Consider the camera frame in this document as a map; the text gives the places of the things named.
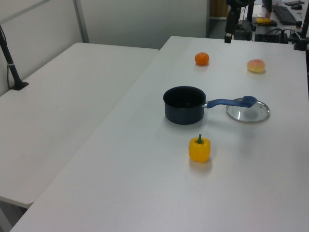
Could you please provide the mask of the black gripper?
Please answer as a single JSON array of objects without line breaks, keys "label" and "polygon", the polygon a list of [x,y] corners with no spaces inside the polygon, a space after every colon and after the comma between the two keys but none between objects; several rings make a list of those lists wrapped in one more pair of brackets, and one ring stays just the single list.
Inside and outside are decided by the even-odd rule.
[{"label": "black gripper", "polygon": [[248,0],[226,0],[226,4],[230,6],[226,26],[225,26],[225,43],[230,44],[235,31],[236,12],[239,12],[242,7],[249,4]]}]

